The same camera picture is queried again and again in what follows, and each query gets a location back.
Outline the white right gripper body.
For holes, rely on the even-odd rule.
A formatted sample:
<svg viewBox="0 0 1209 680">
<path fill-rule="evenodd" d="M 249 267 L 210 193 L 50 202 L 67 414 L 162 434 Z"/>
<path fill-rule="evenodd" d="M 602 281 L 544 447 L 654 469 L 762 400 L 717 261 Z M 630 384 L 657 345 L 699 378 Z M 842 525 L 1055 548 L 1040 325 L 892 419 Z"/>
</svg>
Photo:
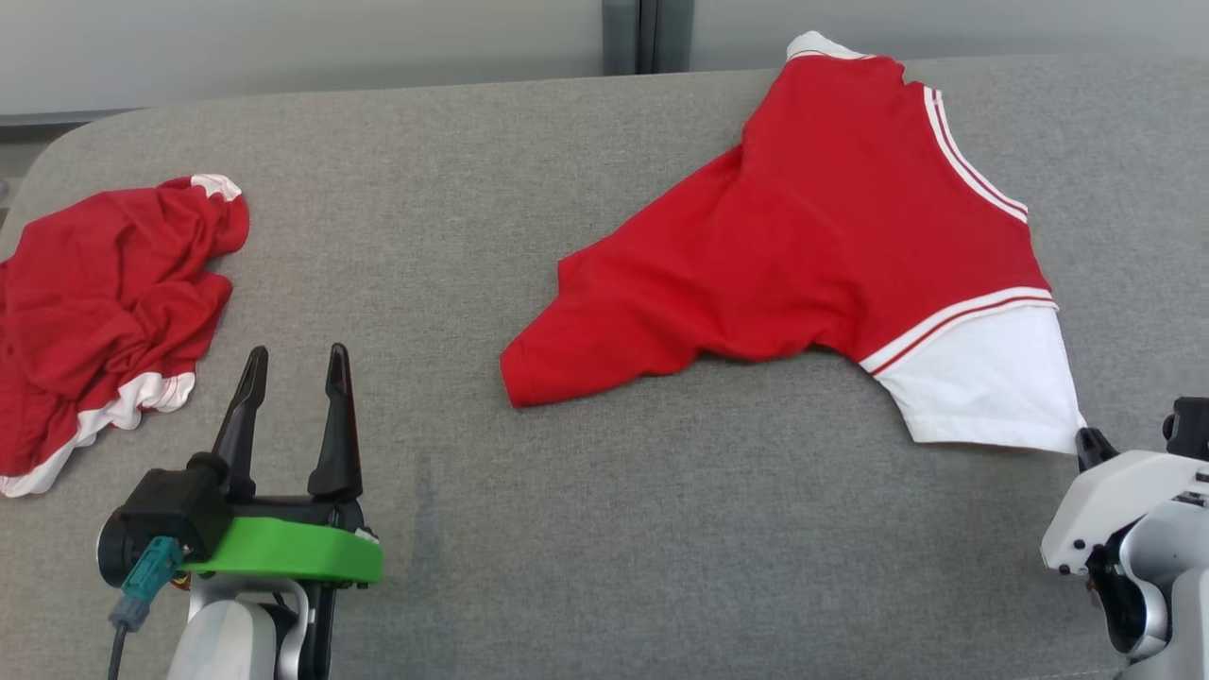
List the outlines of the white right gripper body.
<svg viewBox="0 0 1209 680">
<path fill-rule="evenodd" d="M 1174 453 L 1120 453 L 1071 483 L 1042 537 L 1042 560 L 1063 575 L 1084 575 L 1097 544 L 1187 492 L 1209 492 L 1209 462 Z"/>
</svg>

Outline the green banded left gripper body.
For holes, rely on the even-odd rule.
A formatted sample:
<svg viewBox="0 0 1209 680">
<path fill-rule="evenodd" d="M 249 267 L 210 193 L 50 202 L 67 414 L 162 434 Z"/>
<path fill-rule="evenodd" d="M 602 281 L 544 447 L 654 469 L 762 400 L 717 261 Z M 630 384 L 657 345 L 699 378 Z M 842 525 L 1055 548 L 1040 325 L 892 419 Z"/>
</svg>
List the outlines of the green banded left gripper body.
<svg viewBox="0 0 1209 680">
<path fill-rule="evenodd" d="M 230 507 L 233 520 L 213 555 L 187 558 L 186 572 L 289 578 L 316 584 L 378 584 L 383 551 L 359 501 L 253 499 Z"/>
</svg>

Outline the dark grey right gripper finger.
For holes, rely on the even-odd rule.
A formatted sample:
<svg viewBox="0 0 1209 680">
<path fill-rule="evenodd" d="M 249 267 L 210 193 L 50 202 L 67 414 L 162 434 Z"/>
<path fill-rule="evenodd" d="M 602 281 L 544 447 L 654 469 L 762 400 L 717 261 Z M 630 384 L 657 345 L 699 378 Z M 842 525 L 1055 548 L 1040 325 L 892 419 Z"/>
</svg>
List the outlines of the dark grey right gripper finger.
<svg viewBox="0 0 1209 680">
<path fill-rule="evenodd" d="M 1097 468 L 1097 466 L 1121 455 L 1118 448 L 1107 439 L 1107 436 L 1101 433 L 1101 430 L 1092 430 L 1092 427 L 1078 430 L 1075 443 L 1080 473 Z"/>
</svg>

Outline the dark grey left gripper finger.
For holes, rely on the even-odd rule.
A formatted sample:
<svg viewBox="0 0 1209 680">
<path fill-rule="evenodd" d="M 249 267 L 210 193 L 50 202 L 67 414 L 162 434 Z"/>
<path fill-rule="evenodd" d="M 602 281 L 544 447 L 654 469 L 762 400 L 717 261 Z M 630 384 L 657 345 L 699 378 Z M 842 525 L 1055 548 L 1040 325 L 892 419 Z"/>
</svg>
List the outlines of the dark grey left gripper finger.
<svg viewBox="0 0 1209 680">
<path fill-rule="evenodd" d="M 354 501 L 364 491 L 349 350 L 330 348 L 325 393 L 329 400 L 322 448 L 307 492 L 320 501 Z"/>
<path fill-rule="evenodd" d="M 258 410 L 267 387 L 268 348 L 255 346 L 247 356 L 236 391 L 230 398 L 222 425 L 212 448 L 213 455 L 226 463 L 225 495 L 237 501 L 254 499 L 255 482 L 250 462 Z"/>
</svg>

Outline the red garment with white hem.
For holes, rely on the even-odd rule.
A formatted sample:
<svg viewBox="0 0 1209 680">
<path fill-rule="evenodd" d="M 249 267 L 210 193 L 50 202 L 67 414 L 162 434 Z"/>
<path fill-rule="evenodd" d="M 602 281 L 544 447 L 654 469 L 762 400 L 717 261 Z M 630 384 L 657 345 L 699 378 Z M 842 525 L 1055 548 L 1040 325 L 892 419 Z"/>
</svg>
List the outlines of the red garment with white hem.
<svg viewBox="0 0 1209 680">
<path fill-rule="evenodd" d="M 229 305 L 208 263 L 250 220 L 221 174 L 103 191 L 23 229 L 0 263 L 0 495 L 46 492 L 79 448 L 177 413 Z"/>
</svg>

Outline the red jersey with black lettering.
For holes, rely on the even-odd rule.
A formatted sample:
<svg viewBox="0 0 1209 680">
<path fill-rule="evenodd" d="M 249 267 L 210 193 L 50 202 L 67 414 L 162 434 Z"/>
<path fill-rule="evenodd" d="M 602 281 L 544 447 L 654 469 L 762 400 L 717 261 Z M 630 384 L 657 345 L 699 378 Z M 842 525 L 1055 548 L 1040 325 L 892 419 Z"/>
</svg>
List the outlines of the red jersey with black lettering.
<svg viewBox="0 0 1209 680">
<path fill-rule="evenodd" d="M 941 90 L 808 31 L 737 146 L 559 263 L 501 373 L 526 408 L 812 346 L 919 443 L 1074 453 L 1084 426 L 1026 206 L 964 156 Z"/>
</svg>

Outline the grey window frame post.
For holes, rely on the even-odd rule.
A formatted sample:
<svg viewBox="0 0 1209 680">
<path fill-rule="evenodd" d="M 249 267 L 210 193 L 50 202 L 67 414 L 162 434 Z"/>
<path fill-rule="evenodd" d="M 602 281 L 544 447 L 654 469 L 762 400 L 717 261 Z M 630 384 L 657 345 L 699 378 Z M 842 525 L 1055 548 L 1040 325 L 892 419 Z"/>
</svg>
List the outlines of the grey window frame post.
<svg viewBox="0 0 1209 680">
<path fill-rule="evenodd" d="M 606 77 L 690 69 L 695 0 L 600 0 L 600 6 Z"/>
</svg>

